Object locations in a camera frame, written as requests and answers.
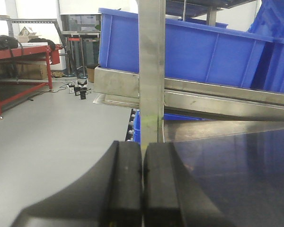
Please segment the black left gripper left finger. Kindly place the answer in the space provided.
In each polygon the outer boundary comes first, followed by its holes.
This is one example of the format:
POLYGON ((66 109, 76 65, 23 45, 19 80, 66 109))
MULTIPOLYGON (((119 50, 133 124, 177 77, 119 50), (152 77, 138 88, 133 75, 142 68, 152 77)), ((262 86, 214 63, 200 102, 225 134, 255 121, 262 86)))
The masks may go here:
POLYGON ((14 227, 140 227, 142 156, 114 141, 95 165, 54 195, 21 210, 14 227))

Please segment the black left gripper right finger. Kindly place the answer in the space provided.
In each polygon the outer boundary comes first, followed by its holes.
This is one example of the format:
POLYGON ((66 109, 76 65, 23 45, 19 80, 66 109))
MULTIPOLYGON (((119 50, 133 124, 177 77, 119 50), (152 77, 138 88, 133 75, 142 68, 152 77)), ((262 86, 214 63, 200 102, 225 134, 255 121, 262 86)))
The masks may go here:
POLYGON ((190 176, 173 143, 151 143, 144 157, 147 227, 232 227, 190 176))

